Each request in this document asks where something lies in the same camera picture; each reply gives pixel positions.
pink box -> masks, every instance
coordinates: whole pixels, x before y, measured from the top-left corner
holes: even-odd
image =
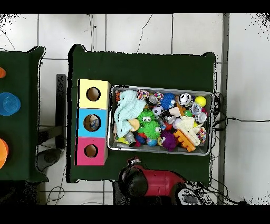
[[[98,149],[95,157],[87,157],[85,147],[95,145]],[[77,165],[80,166],[103,166],[107,158],[105,138],[79,137],[77,145]]]

green mat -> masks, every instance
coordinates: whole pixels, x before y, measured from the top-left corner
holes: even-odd
[[[106,80],[112,85],[131,85],[213,92],[213,53],[200,55],[153,55],[86,52],[74,45],[69,52],[67,180],[118,180],[127,159],[138,156],[149,169],[175,171],[189,181],[209,184],[207,156],[109,151],[104,166],[75,166],[76,94],[78,79]]]
[[[11,116],[0,115],[0,138],[9,148],[0,180],[47,181],[35,167],[38,118],[38,67],[43,47],[28,52],[0,51],[0,93],[10,92],[21,101],[20,110]]]

metal tray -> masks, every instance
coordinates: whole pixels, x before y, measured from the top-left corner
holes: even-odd
[[[187,152],[185,148],[178,146],[174,151],[168,152],[162,146],[156,145],[154,147],[148,145],[141,145],[140,147],[117,147],[117,143],[114,142],[113,126],[114,120],[113,115],[117,108],[117,103],[115,101],[115,91],[125,91],[132,89],[138,91],[139,89],[145,89],[148,92],[161,92],[163,94],[171,92],[179,96],[182,93],[189,93],[192,96],[204,96],[206,98],[205,109],[208,113],[207,120],[204,123],[204,128],[206,129],[207,135],[205,144],[203,146],[196,146],[196,149],[191,153]],[[113,85],[110,90],[111,100],[109,102],[109,122],[108,122],[108,135],[107,135],[107,146],[111,150],[122,150],[122,151],[138,151],[138,152],[150,152],[150,153],[167,153],[167,154],[182,154],[182,155],[199,155],[205,156],[210,152],[211,147],[211,134],[212,134],[212,124],[213,124],[213,111],[214,111],[214,95],[211,92],[202,91],[190,91],[190,90],[177,90],[177,89],[161,89],[161,88],[150,88],[150,87],[136,87],[136,86],[123,86],[123,85]]]

blue box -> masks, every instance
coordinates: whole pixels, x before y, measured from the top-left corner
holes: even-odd
[[[79,129],[78,137],[105,138],[107,136],[107,112],[106,109],[84,109],[79,108]],[[101,126],[95,132],[90,132],[83,126],[83,121],[88,115],[96,115],[100,118]]]

blue cup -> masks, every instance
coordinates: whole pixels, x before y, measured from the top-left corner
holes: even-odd
[[[0,115],[10,116],[18,112],[21,107],[21,102],[18,97],[10,92],[0,94]]]

